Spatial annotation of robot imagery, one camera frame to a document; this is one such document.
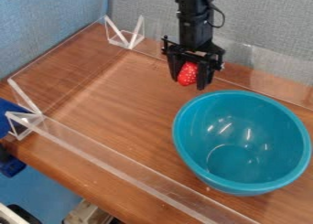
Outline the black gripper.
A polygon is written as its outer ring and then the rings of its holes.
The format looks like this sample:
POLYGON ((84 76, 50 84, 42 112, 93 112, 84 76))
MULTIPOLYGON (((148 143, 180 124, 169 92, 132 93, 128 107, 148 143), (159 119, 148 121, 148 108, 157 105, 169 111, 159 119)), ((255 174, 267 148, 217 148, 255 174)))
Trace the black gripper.
POLYGON ((196 90, 200 91, 212 81, 213 70, 221 70, 224 49, 212 42, 205 42, 203 47, 191 50, 171 41, 168 36, 163 36, 161 41, 161 53, 165 55, 172 80, 177 80, 181 65, 187 61, 197 64, 195 78, 196 90))

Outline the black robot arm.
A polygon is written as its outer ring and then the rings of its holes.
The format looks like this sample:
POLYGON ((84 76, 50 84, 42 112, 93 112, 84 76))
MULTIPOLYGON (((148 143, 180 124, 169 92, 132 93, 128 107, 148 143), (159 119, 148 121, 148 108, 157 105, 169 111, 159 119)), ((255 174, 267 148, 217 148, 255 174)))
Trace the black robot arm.
POLYGON ((200 91, 212 81, 213 73, 223 68, 224 49, 212 42, 213 12, 221 11, 213 6, 213 0, 175 0, 177 3, 177 42, 163 36, 161 52, 165 55, 169 75, 173 81, 183 66, 192 63, 196 67, 195 84, 200 91))

